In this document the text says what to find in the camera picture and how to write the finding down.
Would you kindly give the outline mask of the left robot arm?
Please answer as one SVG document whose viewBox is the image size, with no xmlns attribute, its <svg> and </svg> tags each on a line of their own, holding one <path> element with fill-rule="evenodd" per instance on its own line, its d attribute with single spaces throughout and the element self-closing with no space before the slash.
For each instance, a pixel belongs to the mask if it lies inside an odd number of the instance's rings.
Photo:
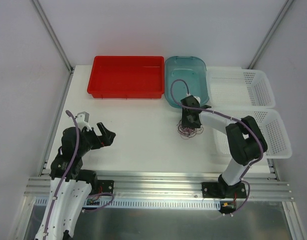
<svg viewBox="0 0 307 240">
<path fill-rule="evenodd" d="M 88 198 L 108 196 L 112 192 L 102 192 L 97 173 L 83 169 L 83 156 L 91 150 L 109 147 L 116 133 L 99 122 L 100 135 L 87 124 L 75 124 L 62 132 L 61 146 L 50 165 L 50 190 L 36 240 L 71 240 L 79 215 Z"/>
</svg>

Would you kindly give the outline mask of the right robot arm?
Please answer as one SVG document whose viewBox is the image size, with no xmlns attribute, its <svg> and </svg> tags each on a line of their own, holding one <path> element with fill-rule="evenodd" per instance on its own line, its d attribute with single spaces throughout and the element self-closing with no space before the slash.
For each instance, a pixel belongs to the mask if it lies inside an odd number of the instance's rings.
<svg viewBox="0 0 307 240">
<path fill-rule="evenodd" d="M 250 115 L 237 119 L 211 110 L 208 106 L 200 106 L 193 95 L 183 98 L 180 105 L 183 128 L 195 130 L 209 126 L 227 137 L 231 160 L 217 181 L 201 184 L 203 196 L 224 199 L 240 194 L 244 187 L 242 178 L 268 149 L 256 120 Z"/>
</svg>

